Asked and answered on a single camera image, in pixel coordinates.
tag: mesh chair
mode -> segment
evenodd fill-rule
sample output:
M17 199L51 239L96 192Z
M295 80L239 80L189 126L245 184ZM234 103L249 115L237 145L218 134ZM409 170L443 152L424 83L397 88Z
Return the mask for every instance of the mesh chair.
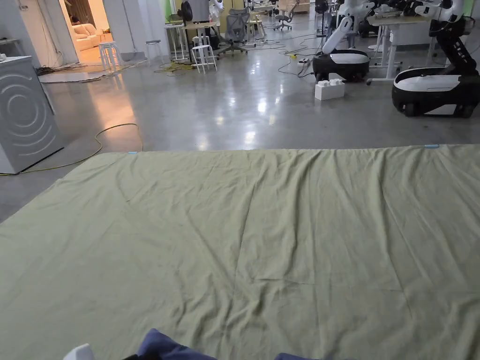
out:
M293 19L293 15L295 14L293 11L295 10L295 8L300 4L300 0L297 0L297 2L295 3L295 5L293 5L293 7L290 9L290 11L288 12L288 15L285 15L285 10L282 10L282 14L279 14L279 15L275 15L275 20L278 20L279 22L281 21L282 23L280 25L277 25L273 28L273 30L275 31L276 29L281 29L283 30L284 27L287 27L287 29L292 29L292 27L290 25L286 25L285 22L287 23L291 23L292 19Z
M220 36L220 34L218 34L214 28L214 31L219 37L220 41L229 45L229 47L223 49L220 54L225 54L229 50L231 50L232 53L235 50L239 50L240 52L245 51L245 54L248 53L248 51L244 48L241 48L239 44L243 44L245 42L245 36L247 35L247 21L249 17L249 12L240 12L236 15L227 15L227 30L225 32L225 37Z
M229 15L244 15L246 13L248 13L248 8L245 8L245 9L230 9L228 11Z

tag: white sofa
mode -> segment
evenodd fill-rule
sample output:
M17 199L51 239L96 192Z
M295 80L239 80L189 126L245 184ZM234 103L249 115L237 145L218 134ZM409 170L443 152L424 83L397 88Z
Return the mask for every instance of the white sofa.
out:
M95 29L92 24L74 25L77 47L80 51L94 48L100 44L101 30Z

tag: blue fabric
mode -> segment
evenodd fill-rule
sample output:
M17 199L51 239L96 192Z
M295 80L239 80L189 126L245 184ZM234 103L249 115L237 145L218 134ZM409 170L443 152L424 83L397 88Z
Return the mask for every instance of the blue fabric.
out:
M147 333L138 349L138 356L146 354L156 354L162 360L215 360L210 356L176 343L157 329L151 329Z

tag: green sheet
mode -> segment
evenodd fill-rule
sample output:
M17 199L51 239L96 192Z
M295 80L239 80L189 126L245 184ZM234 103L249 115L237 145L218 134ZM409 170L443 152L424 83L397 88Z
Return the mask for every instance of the green sheet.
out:
M479 359L480 147L104 154L0 225L0 359Z

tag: black wheel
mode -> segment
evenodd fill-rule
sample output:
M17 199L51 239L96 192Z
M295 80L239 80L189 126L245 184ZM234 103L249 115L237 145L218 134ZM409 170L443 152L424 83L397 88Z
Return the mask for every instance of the black wheel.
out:
M475 107L473 105L466 105L462 109L462 117L468 119L473 114Z
M328 75L322 72L318 72L315 74L315 80L317 82L323 81L323 80L328 80Z
M405 104L405 116L408 116L409 118L412 117L412 116L415 116L415 104L414 103Z

